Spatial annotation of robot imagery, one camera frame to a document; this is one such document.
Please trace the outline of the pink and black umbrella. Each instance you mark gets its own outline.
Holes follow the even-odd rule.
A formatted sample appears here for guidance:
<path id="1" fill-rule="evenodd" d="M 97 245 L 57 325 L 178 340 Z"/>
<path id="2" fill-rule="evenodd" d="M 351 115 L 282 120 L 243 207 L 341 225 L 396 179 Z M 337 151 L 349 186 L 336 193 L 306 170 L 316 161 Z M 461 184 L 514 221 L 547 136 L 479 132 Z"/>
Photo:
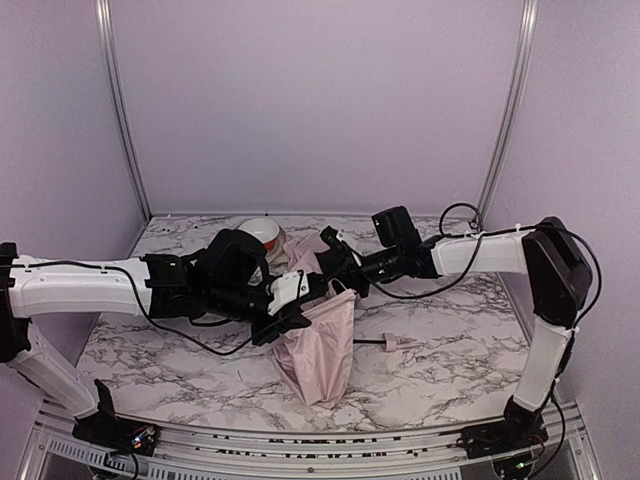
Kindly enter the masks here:
<path id="1" fill-rule="evenodd" d="M 274 342 L 274 368 L 303 404 L 331 409 L 345 394 L 359 297 L 343 281 L 331 278 L 325 293 L 302 298 L 301 313 L 310 325 L 292 329 Z"/>

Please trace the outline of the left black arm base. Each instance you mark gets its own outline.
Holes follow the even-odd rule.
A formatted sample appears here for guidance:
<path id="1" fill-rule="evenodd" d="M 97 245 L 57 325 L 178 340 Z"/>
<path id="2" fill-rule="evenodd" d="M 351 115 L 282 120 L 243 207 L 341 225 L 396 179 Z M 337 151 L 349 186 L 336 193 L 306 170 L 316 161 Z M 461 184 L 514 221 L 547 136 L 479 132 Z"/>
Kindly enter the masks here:
<path id="1" fill-rule="evenodd" d="M 160 428 L 155 424 L 124 419 L 106 424 L 78 422 L 73 428 L 72 436 L 118 452 L 152 456 L 159 433 Z"/>

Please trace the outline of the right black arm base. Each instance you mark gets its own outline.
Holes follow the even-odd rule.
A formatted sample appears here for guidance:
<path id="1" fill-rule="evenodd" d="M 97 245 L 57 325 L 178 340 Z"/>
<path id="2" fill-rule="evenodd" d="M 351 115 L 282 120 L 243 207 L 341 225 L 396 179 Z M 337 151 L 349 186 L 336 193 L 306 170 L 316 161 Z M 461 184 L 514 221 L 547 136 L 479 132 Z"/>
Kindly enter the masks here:
<path id="1" fill-rule="evenodd" d="M 463 428 L 456 446 L 462 448 L 469 459 L 476 459 L 542 446 L 548 438 L 543 425 L 534 426 L 528 433 L 521 434 L 509 432 L 503 422 L 494 422 Z"/>

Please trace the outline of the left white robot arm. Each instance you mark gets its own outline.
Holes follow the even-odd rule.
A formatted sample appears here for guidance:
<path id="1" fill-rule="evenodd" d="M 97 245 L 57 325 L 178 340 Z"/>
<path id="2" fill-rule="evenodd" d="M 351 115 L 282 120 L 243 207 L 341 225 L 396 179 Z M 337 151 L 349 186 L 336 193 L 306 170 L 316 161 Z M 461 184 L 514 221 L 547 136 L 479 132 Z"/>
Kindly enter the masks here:
<path id="1" fill-rule="evenodd" d="M 301 306 L 324 295 L 315 273 L 274 276 L 266 249 L 250 234 L 223 229 L 191 254 L 145 254 L 111 262 L 45 260 L 1 246 L 1 361 L 62 404 L 77 426 L 98 432 L 122 427 L 109 389 L 72 366 L 31 320 L 58 313 L 116 313 L 163 320 L 221 315 L 251 326 L 262 345 L 306 328 Z"/>

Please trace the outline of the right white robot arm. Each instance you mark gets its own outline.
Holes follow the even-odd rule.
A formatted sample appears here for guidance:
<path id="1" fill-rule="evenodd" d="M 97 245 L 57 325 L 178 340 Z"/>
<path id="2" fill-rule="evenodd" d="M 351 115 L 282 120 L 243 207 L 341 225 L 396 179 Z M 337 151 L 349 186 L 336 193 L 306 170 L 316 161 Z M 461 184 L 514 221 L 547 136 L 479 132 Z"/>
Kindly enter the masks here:
<path id="1" fill-rule="evenodd" d="M 515 432 L 531 430 L 563 374 L 580 323 L 600 299 L 603 272 L 589 243 L 556 216 L 526 226 L 420 236 L 408 210 L 392 207 L 372 218 L 381 250 L 364 255 L 332 227 L 321 231 L 324 277 L 367 296 L 371 290 L 403 302 L 438 296 L 470 275 L 528 282 L 534 323 L 519 383 L 503 418 Z"/>

